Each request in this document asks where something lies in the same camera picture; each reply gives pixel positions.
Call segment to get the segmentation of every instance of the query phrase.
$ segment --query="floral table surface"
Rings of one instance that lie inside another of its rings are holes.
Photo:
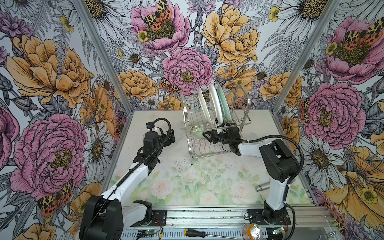
[[[181,111],[134,113],[110,186],[128,170],[137,150],[142,146],[145,123],[159,117],[171,122],[176,142],[163,149],[159,157],[161,163],[134,190],[130,201],[145,200],[154,206],[263,204],[269,191],[259,193],[255,190],[256,185],[270,179],[263,160],[222,154],[194,159],[191,165]],[[251,111],[250,118],[252,123],[243,129],[244,138],[278,134],[269,111]],[[158,123],[166,131],[166,123]],[[290,204],[312,203],[299,178],[292,184],[287,199]]]

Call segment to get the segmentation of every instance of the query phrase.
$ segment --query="dish rack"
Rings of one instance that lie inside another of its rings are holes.
[[[239,90],[243,91],[246,102],[242,102],[238,98]],[[251,99],[245,87],[241,84],[237,84],[235,90],[229,92],[233,93],[233,102],[230,106],[230,113],[232,117],[231,122],[234,123],[234,125],[232,125],[231,127],[239,127],[239,131],[241,134],[243,126],[251,123],[251,119],[248,116],[251,106]],[[205,99],[207,99],[209,97],[209,94],[205,93],[203,94],[203,96]],[[208,110],[211,116],[215,116],[214,118],[216,123],[211,124],[205,119],[199,101],[197,101],[197,104],[194,104],[194,107],[187,107],[187,102],[196,101],[196,99],[198,99],[197,94],[193,94],[190,96],[184,96],[183,94],[181,94],[181,99],[184,114],[183,117],[185,125],[185,134],[187,135],[187,144],[191,164],[193,165],[194,159],[200,157],[207,157],[230,152],[229,147],[224,146],[220,142],[213,144],[202,135],[203,132],[211,130],[227,129],[227,126],[221,126],[220,123],[217,122],[214,111],[212,111],[212,109]]]

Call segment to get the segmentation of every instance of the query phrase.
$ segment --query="light green plate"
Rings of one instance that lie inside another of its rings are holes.
[[[218,95],[218,99],[220,101],[220,106],[221,106],[223,117],[225,118],[224,120],[227,122],[231,122],[232,121],[231,112],[229,111],[227,99],[225,98],[224,91],[220,87],[220,85],[216,89],[216,92]]]

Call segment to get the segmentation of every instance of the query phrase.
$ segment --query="orange flower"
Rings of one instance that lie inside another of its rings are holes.
[[[101,190],[101,183],[92,182],[85,185],[85,187],[80,191],[77,198],[75,198],[70,205],[70,209],[73,211],[70,215],[67,216],[67,219],[71,222],[74,222],[69,228],[69,232],[76,236],[77,231],[81,225],[83,219],[85,203],[92,195],[99,195]]]
[[[155,96],[159,93],[156,82],[141,71],[122,71],[118,78],[128,99],[134,96],[143,100],[144,98]],[[119,98],[116,90],[114,90],[114,95],[116,98]]]
[[[299,119],[288,116],[283,119],[283,122],[281,123],[281,127],[284,130],[284,133],[287,137],[294,140],[296,143],[300,142],[300,128],[299,128]],[[293,150],[296,150],[295,145],[293,145],[291,142],[291,147]]]
[[[256,26],[240,37],[233,37],[236,32],[240,32],[243,27],[250,24],[249,17],[240,14],[238,8],[224,4],[222,14],[219,16],[217,13],[211,12],[203,25],[201,34],[209,41],[205,45],[217,46],[219,63],[242,66],[247,62],[247,58],[255,55],[260,38],[260,32],[257,32]]]
[[[164,102],[159,103],[157,109],[182,109],[181,99],[169,95],[168,97],[164,98]]]
[[[81,123],[87,127],[98,127],[102,122],[107,125],[107,130],[113,136],[115,134],[115,116],[112,101],[107,97],[108,91],[103,89],[101,84],[97,84],[93,90],[92,97],[87,96],[81,104],[79,115]]]
[[[384,162],[365,146],[349,146],[346,152],[347,168],[341,173],[347,185],[324,195],[340,212],[354,219],[367,215],[365,225],[377,228],[384,222]]]
[[[242,84],[245,87],[246,91],[250,92],[252,89],[252,81],[255,78],[255,72],[255,68],[250,68],[247,70],[247,68],[242,67],[238,69],[237,66],[229,64],[228,66],[220,67],[217,72],[214,73],[214,75],[219,77],[219,79],[226,81],[223,88],[228,88],[229,90],[234,91],[238,84]],[[242,90],[239,90],[237,92],[237,96],[239,98],[242,98],[244,95],[245,94]],[[234,93],[230,93],[227,96],[227,101],[229,104],[232,104],[233,96]]]
[[[70,108],[75,108],[91,92],[88,70],[74,49],[66,46],[67,53],[59,81],[56,60],[59,46],[52,39],[46,39],[43,43],[39,38],[23,35],[21,41],[15,37],[13,44],[24,58],[8,56],[7,70],[21,88],[19,92],[22,96],[44,96],[41,104],[46,104],[55,94],[65,98]]]
[[[32,224],[27,231],[18,235],[14,240],[54,240],[56,239],[56,227],[45,224]]]
[[[272,75],[270,78],[267,78],[266,81],[268,84],[264,84],[260,87],[260,97],[267,97],[268,99],[271,99],[274,96],[278,96],[281,93],[281,90],[283,89],[286,81],[288,80],[290,73],[291,71],[285,72],[283,74],[278,73],[276,75]],[[285,99],[285,102],[291,108],[299,103],[299,99],[301,98],[302,83],[303,78],[299,76]]]

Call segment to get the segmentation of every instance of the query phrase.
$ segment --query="plate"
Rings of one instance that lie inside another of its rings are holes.
[[[221,106],[224,120],[227,122],[232,122],[231,112],[229,111],[227,99],[225,98],[223,89],[220,86],[218,86],[216,91],[217,91],[218,99],[220,101],[220,106]]]
[[[213,124],[211,116],[209,115],[209,112],[208,112],[207,104],[205,103],[203,91],[201,90],[201,88],[196,88],[196,89],[197,89],[197,97],[199,98],[199,102],[201,105],[201,109],[203,110],[204,117],[210,124]]]
[[[223,114],[221,112],[220,101],[218,99],[217,92],[213,83],[209,84],[209,100],[211,101],[211,107],[216,115],[218,122],[222,124]]]

